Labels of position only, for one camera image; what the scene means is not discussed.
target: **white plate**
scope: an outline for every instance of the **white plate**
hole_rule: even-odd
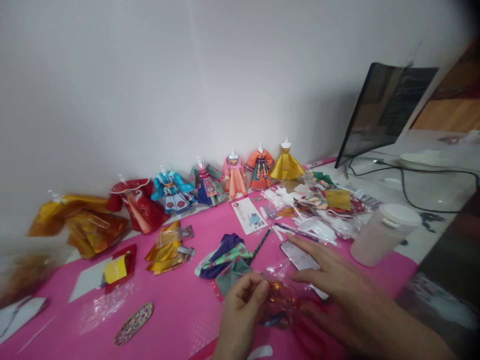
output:
[[[446,170],[455,166],[450,159],[429,153],[406,153],[399,158],[404,167],[414,170]]]

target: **black cable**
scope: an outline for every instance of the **black cable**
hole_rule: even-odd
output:
[[[395,165],[391,165],[389,163],[386,163],[382,160],[377,160],[375,163],[376,164],[380,164],[380,165],[387,165],[388,167],[383,167],[381,169],[376,169],[376,170],[372,170],[372,171],[367,171],[367,172],[364,172],[364,173],[361,173],[361,174],[357,174],[354,170],[354,168],[352,167],[352,162],[354,161],[354,158],[352,158],[350,160],[350,163],[348,164],[348,167],[351,169],[351,171],[353,172],[353,174],[357,177],[360,177],[360,176],[363,176],[363,175],[367,175],[367,174],[371,174],[371,173],[374,173],[374,172],[377,172],[377,171],[381,171],[381,170],[388,170],[388,169],[397,169],[397,170],[400,170],[400,173],[401,173],[401,188],[403,190],[403,196],[405,196],[405,200],[407,203],[410,204],[410,206],[414,207],[415,209],[419,209],[419,210],[422,210],[422,211],[425,211],[425,212],[429,212],[429,213],[440,213],[440,214],[458,214],[458,213],[461,213],[462,211],[459,210],[459,211],[443,211],[443,210],[430,210],[430,209],[425,209],[425,208],[422,208],[422,207],[419,207],[419,206],[416,206],[414,205],[409,197],[407,196],[407,190],[405,189],[405,174],[404,174],[404,170],[407,170],[407,171],[413,171],[413,172],[417,172],[417,173],[464,173],[464,174],[470,174],[470,175],[473,175],[475,177],[475,186],[476,188],[475,189],[478,189],[480,187],[480,177],[474,173],[474,172],[470,172],[470,171],[463,171],[463,170],[432,170],[432,171],[429,171],[429,170],[415,170],[415,169],[409,169],[409,168],[405,168],[405,167],[401,167],[401,166],[395,166]]]

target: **purple pen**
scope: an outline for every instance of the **purple pen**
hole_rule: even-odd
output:
[[[303,232],[303,231],[299,231],[299,230],[295,230],[294,228],[291,228],[291,227],[288,227],[288,226],[285,226],[285,225],[282,225],[278,222],[275,223],[275,225],[277,225],[279,228],[282,228],[282,229],[285,229],[285,230],[288,230],[288,231],[291,231],[292,233],[294,234],[297,234],[297,235],[300,235],[300,236],[303,236],[304,238],[307,238],[307,239],[310,239],[310,240],[313,240],[314,242],[317,242],[319,243],[320,240],[318,240],[315,236],[313,235],[309,235],[307,234],[306,232]]]

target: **miniature dress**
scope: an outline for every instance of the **miniature dress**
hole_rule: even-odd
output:
[[[165,174],[159,173],[153,179],[155,192],[150,199],[158,201],[165,196],[165,213],[184,213],[192,208],[197,202],[197,198],[190,193],[195,187],[174,171],[167,171]]]
[[[67,243],[76,247],[83,259],[90,259],[108,249],[127,229],[128,220],[110,214],[106,204],[103,197],[63,195],[59,202],[41,206],[28,236],[55,236],[66,225]]]
[[[227,194],[220,184],[223,178],[222,173],[207,162],[191,168],[188,182],[197,186],[199,204],[217,205],[225,200]]]
[[[132,229],[151,233],[170,218],[159,204],[150,200],[152,190],[153,184],[148,178],[119,182],[111,188],[105,207],[111,212],[119,212],[125,203]]]
[[[244,163],[240,156],[230,158],[226,157],[222,169],[223,176],[226,179],[225,191],[229,193],[230,199],[235,199],[237,193],[247,195],[247,183],[244,178]]]
[[[263,152],[255,150],[248,158],[245,167],[253,172],[250,187],[252,189],[265,189],[272,186],[269,170],[275,165],[272,155],[265,149]]]
[[[293,180],[303,174],[305,174],[305,170],[290,154],[290,148],[282,147],[280,158],[270,171],[270,176],[279,180]]]

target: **pink tablecloth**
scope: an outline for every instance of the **pink tablecloth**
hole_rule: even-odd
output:
[[[258,196],[259,192],[250,194]],[[257,208],[266,200],[253,202]],[[292,224],[289,218],[280,222]],[[145,255],[152,247],[156,234],[138,235],[116,248],[89,260],[77,260],[62,266],[38,292],[51,299],[50,306],[0,345],[3,359],[168,359],[185,360],[217,337],[223,305],[217,300],[211,282],[194,275],[197,264],[217,248],[224,234],[236,233],[252,252],[267,231],[267,227],[245,235],[231,203],[223,203],[206,211],[186,217],[182,226],[192,225],[195,238],[185,246],[197,249],[192,261],[162,275],[153,276],[145,270]],[[68,303],[78,274],[110,257],[114,251],[133,243],[138,245],[134,278],[109,296],[94,289]],[[284,259],[279,239],[271,233],[252,263],[254,271]],[[342,243],[340,251],[357,264]],[[392,297],[415,272],[417,265],[410,259],[392,252],[373,268],[359,265]],[[153,315],[146,325],[124,346],[114,347],[113,339],[122,324],[144,303],[154,304]],[[20,353],[19,350],[48,321],[51,323]],[[329,358],[345,354],[342,347],[325,335]],[[284,330],[258,328],[255,346],[271,345],[273,359],[303,359],[306,354],[293,336]]]

